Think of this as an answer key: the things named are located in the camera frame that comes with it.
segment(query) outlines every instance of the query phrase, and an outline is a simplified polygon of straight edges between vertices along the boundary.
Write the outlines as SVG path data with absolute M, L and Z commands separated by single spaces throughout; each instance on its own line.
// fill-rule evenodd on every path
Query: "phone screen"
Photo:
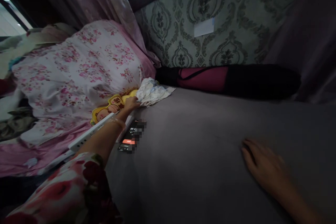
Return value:
M 130 127 L 128 128 L 127 132 L 125 133 L 123 140 L 118 148 L 118 150 L 122 150 L 122 151 L 131 151 L 132 150 L 132 146 L 136 144 L 133 135 L 134 132 L 136 131 L 137 128 L 137 124 L 138 124 L 138 120 L 134 120 Z

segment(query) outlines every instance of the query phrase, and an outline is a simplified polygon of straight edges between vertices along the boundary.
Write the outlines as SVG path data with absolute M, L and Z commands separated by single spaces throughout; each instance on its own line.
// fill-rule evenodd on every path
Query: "white tablet case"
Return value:
M 114 114 L 114 113 L 109 114 L 107 117 L 105 117 L 99 123 L 97 123 L 95 126 L 93 126 L 91 129 L 89 129 L 88 131 L 86 131 L 83 135 L 81 135 L 75 141 L 73 141 L 71 144 L 69 144 L 68 148 L 70 150 L 72 150 L 73 152 L 77 152 L 79 150 L 79 148 L 86 141 L 88 141 L 96 131 L 98 131 L 101 127 L 103 127 L 103 125 L 106 123 L 106 121 L 109 118 L 112 118 L 114 115 L 116 115 L 116 114 Z M 129 115 L 127 117 L 126 128 L 125 128 L 125 130 L 123 130 L 123 132 L 121 132 L 121 134 L 119 135 L 118 139 L 116 140 L 116 143 L 120 142 L 121 138 L 125 134 L 126 130 L 128 130 L 128 127 L 131 125 L 131 123 L 133 122 L 133 120 L 134 120 L 134 117 L 132 115 Z

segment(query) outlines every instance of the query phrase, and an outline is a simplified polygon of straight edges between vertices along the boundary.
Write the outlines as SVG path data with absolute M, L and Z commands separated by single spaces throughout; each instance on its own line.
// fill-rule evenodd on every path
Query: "hand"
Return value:
M 124 109 L 128 111 L 133 111 L 134 109 L 137 109 L 140 107 L 140 103 L 137 102 L 138 98 L 136 96 L 128 97 L 125 101 L 125 107 Z
M 296 189 L 287 173 L 285 162 L 281 156 L 252 140 L 245 140 L 255 159 L 253 161 L 246 148 L 242 148 L 246 165 L 256 181 L 276 200 L 295 193 Z

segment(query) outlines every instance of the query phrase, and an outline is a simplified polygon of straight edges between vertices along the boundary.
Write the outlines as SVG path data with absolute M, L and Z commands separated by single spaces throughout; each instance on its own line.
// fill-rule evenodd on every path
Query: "red floral shirt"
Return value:
M 82 153 L 55 171 L 5 223 L 121 223 L 102 158 Z

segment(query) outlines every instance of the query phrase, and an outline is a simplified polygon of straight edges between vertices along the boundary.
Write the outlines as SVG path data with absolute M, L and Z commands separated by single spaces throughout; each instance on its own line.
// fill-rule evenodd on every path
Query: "bed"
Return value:
M 177 88 L 139 110 L 133 154 L 106 167 L 126 223 L 292 223 L 247 171 L 245 137 L 282 155 L 303 196 L 336 219 L 336 107 L 257 102 Z

